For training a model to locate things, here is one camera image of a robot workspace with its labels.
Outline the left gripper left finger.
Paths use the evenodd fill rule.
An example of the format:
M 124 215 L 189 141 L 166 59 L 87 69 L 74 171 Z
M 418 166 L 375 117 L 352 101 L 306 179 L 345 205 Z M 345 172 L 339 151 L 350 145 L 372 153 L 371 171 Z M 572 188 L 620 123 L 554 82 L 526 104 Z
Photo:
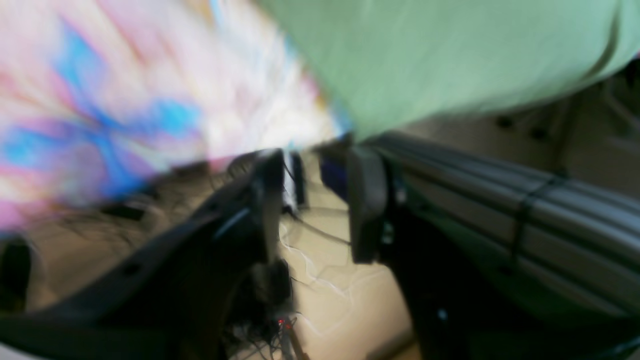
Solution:
M 249 173 L 183 223 L 56 305 L 1 319 L 1 342 L 47 360 L 217 360 L 240 284 L 265 287 L 279 263 L 285 155 Z

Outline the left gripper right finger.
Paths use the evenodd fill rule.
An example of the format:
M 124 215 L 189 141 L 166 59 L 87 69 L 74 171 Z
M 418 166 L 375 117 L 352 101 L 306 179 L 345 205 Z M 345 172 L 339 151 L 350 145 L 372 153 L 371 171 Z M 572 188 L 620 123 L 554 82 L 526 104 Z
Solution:
M 391 270 L 425 360 L 625 360 L 639 313 L 580 304 L 486 249 L 374 146 L 346 157 L 351 253 Z

